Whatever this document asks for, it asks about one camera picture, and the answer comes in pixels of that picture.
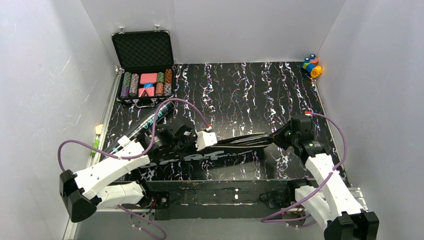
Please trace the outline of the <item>black shuttlecock tube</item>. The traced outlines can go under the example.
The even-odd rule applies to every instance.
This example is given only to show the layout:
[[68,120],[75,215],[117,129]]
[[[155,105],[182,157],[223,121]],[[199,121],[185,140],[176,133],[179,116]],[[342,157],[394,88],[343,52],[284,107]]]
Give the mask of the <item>black shuttlecock tube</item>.
[[102,151],[106,155],[100,155],[102,161],[108,155],[114,155],[121,151],[128,143],[138,141],[140,135],[152,132],[152,125],[159,125],[163,119],[174,112],[173,101],[165,103],[161,108],[150,106],[149,109],[138,108],[136,104],[131,107],[119,106],[111,115],[106,129],[106,137]]

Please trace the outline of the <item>black racket bag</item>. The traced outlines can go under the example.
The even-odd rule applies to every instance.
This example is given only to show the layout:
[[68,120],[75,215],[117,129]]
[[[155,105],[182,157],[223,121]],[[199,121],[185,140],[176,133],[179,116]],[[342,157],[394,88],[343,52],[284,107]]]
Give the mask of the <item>black racket bag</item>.
[[163,134],[158,134],[155,137],[153,146],[147,154],[149,163],[142,165],[142,169],[166,165],[177,161],[221,160],[227,157],[259,151],[273,143],[268,133],[260,132],[221,139],[218,140],[216,144],[200,151],[196,150],[191,153],[169,153],[166,138],[167,137]]

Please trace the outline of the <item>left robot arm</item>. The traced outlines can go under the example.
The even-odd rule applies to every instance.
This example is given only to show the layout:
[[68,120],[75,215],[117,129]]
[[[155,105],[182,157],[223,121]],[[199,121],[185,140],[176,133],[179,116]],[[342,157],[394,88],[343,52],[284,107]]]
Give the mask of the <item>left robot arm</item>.
[[102,208],[138,204],[145,196],[139,183],[112,183],[139,167],[200,152],[216,142],[216,135],[209,127],[196,131],[187,125],[176,132],[162,125],[133,140],[122,137],[118,152],[108,153],[104,160],[91,167],[77,172],[63,170],[59,175],[59,194],[70,220],[78,223]]

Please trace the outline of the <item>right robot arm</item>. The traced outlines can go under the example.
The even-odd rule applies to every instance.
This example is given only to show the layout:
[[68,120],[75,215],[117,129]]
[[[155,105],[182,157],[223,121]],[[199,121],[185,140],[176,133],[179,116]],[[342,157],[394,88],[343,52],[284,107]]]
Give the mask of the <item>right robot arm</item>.
[[273,143],[280,148],[292,147],[295,154],[312,173],[317,183],[313,187],[308,181],[287,186],[294,203],[261,219],[262,223],[276,223],[275,218],[299,205],[319,224],[326,240],[375,240],[380,221],[373,211],[368,211],[346,186],[338,167],[325,146],[315,139],[311,117],[318,113],[305,112],[294,115],[279,130],[270,134]]

